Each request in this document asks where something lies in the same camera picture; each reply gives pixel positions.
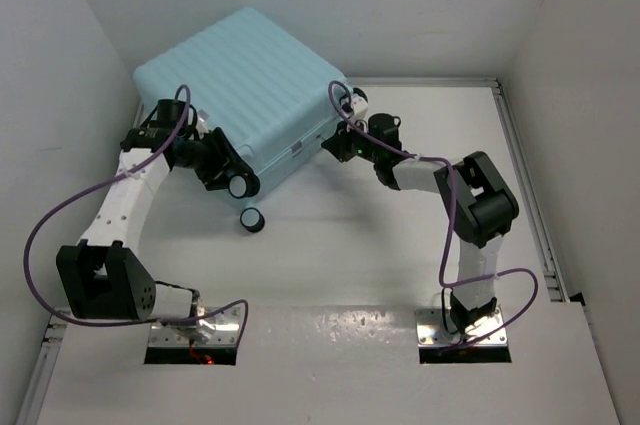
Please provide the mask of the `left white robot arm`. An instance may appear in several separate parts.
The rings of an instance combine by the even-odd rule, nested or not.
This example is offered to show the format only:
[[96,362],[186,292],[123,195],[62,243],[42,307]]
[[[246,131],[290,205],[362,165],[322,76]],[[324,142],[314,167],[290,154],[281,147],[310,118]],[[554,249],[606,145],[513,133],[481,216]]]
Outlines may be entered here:
[[162,99],[120,144],[115,175],[102,182],[99,211],[74,245],[61,247],[56,267],[71,312],[92,325],[159,321],[192,324],[199,293],[173,285],[168,296],[138,257],[139,242],[160,186],[176,168],[190,169],[208,190],[242,179],[250,193],[259,182],[224,132],[208,129],[194,107]]

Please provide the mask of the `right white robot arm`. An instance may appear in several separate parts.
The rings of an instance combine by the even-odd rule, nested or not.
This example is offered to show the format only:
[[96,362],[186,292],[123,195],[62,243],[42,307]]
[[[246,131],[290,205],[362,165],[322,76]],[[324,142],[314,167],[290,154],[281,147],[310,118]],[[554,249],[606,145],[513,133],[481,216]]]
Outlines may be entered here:
[[367,122],[344,118],[322,143],[338,161],[361,158],[373,165],[379,182],[396,191],[440,196],[450,220],[447,233],[459,239],[458,278],[450,285],[450,317],[459,333],[497,305],[497,253],[519,215],[519,205],[493,161],[476,151],[448,166],[402,149],[400,120],[387,113]]

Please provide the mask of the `light blue hardshell suitcase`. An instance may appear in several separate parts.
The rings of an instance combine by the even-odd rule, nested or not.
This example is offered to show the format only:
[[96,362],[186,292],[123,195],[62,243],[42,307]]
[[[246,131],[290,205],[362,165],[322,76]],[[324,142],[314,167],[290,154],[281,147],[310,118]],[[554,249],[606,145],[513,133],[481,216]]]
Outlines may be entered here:
[[320,149],[339,117],[328,85],[345,75],[253,8],[242,8],[133,72],[151,107],[185,84],[261,182],[261,196]]

